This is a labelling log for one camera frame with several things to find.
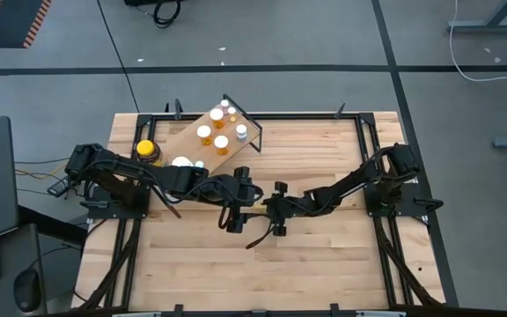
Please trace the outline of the black mat orange striped edge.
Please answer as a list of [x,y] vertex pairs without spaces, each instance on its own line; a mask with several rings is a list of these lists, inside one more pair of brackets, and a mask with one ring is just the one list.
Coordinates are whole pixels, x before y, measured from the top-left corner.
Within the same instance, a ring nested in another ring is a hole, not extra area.
[[53,0],[0,0],[0,48],[30,48]]

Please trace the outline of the wooden shelf black metal frame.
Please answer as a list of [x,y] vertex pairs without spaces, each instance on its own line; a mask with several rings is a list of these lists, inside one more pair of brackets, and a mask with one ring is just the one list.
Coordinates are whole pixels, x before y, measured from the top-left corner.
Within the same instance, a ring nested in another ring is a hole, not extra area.
[[[230,122],[228,114],[225,114],[224,126],[221,129],[215,129],[209,118],[209,112],[213,108],[220,108],[221,100],[205,113],[184,114],[178,107],[173,114],[138,115],[132,156],[137,158],[136,145],[140,141],[151,140],[158,144],[163,152],[164,166],[171,165],[173,159],[183,156],[193,163],[203,161],[204,168],[213,173],[247,145],[256,151],[261,151],[262,126],[229,95],[225,94],[222,100],[228,100],[230,107],[236,108],[237,120]],[[239,124],[247,127],[247,139],[244,142],[240,142],[236,136],[236,127]],[[212,144],[209,146],[203,145],[196,134],[197,128],[202,125],[210,126],[212,130]],[[213,144],[217,136],[226,136],[229,139],[227,155],[217,154],[217,149]]]

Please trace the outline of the black remote control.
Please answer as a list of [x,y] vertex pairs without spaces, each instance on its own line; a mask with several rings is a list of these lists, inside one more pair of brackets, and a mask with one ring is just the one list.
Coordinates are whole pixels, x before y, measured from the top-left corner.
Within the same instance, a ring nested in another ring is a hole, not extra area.
[[52,186],[47,188],[47,193],[54,197],[60,197],[70,190],[70,185],[67,178],[62,178]]

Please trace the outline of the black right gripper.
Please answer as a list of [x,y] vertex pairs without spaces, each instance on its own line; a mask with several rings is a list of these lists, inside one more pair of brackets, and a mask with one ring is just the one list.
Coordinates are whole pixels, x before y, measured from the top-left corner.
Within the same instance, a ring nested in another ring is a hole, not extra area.
[[275,193],[270,198],[261,201],[261,205],[265,205],[267,209],[266,213],[261,214],[261,217],[270,219],[270,229],[276,237],[284,237],[287,234],[286,219],[306,217],[313,207],[310,196],[286,196],[287,190],[288,185],[286,183],[276,181]]

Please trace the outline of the grey metal table base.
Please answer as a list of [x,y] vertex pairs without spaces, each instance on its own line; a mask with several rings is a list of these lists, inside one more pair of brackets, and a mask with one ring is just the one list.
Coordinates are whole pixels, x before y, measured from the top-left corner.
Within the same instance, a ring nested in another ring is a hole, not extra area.
[[458,20],[459,0],[455,0],[454,15],[446,31],[466,33],[507,33],[507,0],[502,0],[485,19]]

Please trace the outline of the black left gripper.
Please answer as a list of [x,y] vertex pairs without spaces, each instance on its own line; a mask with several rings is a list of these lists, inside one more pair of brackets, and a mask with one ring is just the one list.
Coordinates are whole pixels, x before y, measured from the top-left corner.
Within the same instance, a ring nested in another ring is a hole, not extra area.
[[250,218],[261,216],[259,213],[241,212],[242,207],[253,207],[263,197],[263,190],[253,184],[249,172],[247,166],[234,170],[233,179],[238,182],[237,192],[231,195],[231,202],[223,207],[218,220],[218,227],[229,233],[242,233]]

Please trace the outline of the brown bottle yellow lid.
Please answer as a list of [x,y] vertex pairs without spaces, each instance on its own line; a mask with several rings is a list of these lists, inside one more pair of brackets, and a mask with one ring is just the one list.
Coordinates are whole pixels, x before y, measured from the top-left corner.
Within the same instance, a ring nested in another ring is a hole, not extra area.
[[151,140],[142,140],[136,145],[136,154],[140,161],[154,166],[165,164],[163,152],[158,144]]

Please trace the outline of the black computer mouse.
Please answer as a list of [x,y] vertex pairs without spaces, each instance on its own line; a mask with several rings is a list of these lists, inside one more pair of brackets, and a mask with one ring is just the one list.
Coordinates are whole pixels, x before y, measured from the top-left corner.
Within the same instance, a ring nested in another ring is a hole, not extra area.
[[25,269],[15,277],[13,298],[22,313],[31,313],[39,308],[42,294],[40,277],[35,269]]

